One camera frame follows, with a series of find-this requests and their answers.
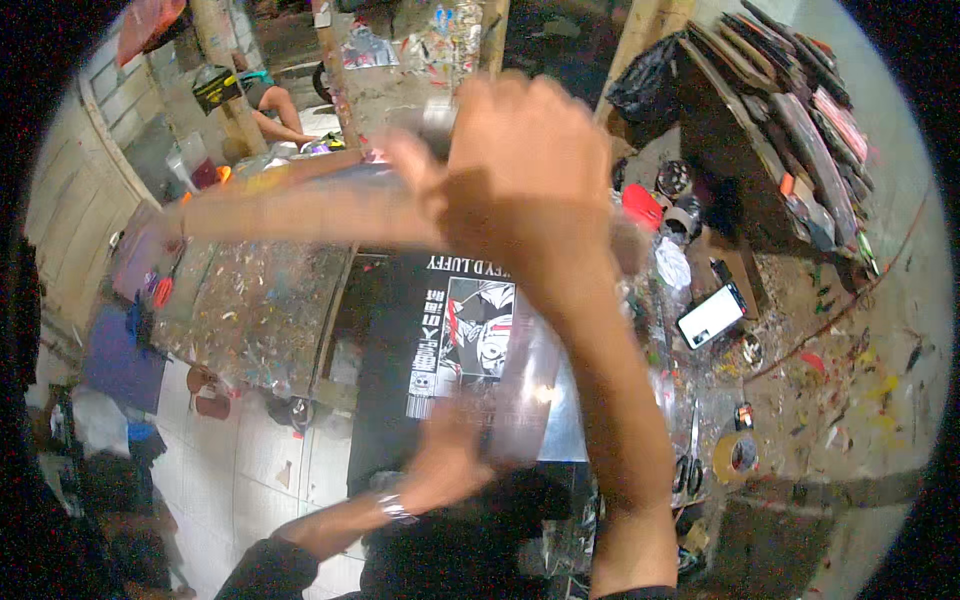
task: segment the white tiled floor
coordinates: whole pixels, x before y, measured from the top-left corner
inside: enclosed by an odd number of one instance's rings
[[[347,495],[349,437],[315,422],[304,440],[267,414],[264,398],[248,392],[220,421],[189,410],[189,367],[168,363],[156,424],[167,452],[154,464],[154,485],[177,520],[176,568],[199,598],[212,598],[243,553],[277,526]],[[277,474],[290,463],[289,484]],[[359,589],[362,550],[321,565],[304,593],[324,600]]]

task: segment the hand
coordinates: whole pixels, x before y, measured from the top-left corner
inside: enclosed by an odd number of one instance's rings
[[[411,515],[422,515],[474,495],[493,479],[478,455],[480,428],[466,410],[439,402],[423,422],[420,449],[397,488]]]
[[[457,95],[445,168],[412,136],[385,145],[424,219],[452,250],[505,267],[541,310],[576,292],[584,271],[611,271],[610,143],[587,107],[516,74],[469,80]]]

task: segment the black t-shirt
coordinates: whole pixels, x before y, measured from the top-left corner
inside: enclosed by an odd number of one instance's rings
[[[443,529],[438,540],[437,534]],[[468,563],[477,558],[474,554],[483,546],[472,545],[482,532],[466,531],[466,527],[450,526],[450,523],[426,519],[414,531],[394,530],[385,532],[388,550],[375,552],[367,559],[360,578],[360,591],[342,596],[351,600],[382,600],[384,598],[520,598],[544,597],[542,580],[517,577],[506,567],[488,572],[489,579],[477,580]],[[430,539],[431,543],[422,541]],[[460,547],[450,552],[449,542],[456,541]],[[437,564],[409,565],[402,561],[400,568],[378,570],[387,557],[400,558],[402,552],[418,546],[416,552],[426,551]],[[501,565],[509,564],[508,557],[501,557]],[[303,591],[309,588],[317,576],[320,561],[306,550],[287,540],[270,538],[254,544],[244,554],[224,586],[217,600],[300,600]],[[657,586],[622,591],[602,600],[634,600],[640,598],[667,600],[677,597],[674,588]]]

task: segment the sitting person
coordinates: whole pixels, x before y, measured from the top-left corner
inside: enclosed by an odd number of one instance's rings
[[[247,95],[247,101],[253,108],[253,120],[268,141],[295,142],[297,147],[312,142],[314,137],[303,133],[300,115],[290,98],[290,92],[277,85],[265,72],[244,73],[250,69],[242,54],[234,51],[233,66],[237,69],[237,79]],[[274,110],[280,117],[280,123],[273,120],[264,111]]]

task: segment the bare leg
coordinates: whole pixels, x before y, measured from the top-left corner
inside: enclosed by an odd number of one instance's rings
[[[294,101],[290,98],[290,92],[279,85],[274,85],[263,93],[258,108],[260,110],[276,110],[280,115],[280,122],[287,126],[287,129],[303,134],[300,115],[297,113]]]
[[[253,120],[256,121],[257,127],[260,128],[263,136],[268,140],[297,142],[298,146],[313,141],[313,137],[286,128],[259,110],[251,110],[251,114],[253,115]]]

